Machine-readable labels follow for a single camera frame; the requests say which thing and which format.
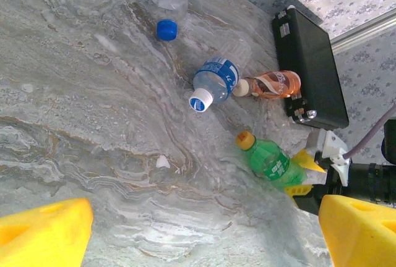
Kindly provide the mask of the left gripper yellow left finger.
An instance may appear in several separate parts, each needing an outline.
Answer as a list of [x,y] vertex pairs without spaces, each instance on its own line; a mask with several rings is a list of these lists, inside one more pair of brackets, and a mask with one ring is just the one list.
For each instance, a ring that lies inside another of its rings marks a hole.
[[71,198],[1,218],[1,266],[80,266],[93,210]]

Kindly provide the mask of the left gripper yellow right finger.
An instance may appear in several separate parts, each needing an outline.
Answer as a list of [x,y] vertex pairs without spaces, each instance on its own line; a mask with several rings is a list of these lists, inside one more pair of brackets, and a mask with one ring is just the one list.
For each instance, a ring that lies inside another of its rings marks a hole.
[[319,224],[334,266],[395,267],[395,209],[326,195]]

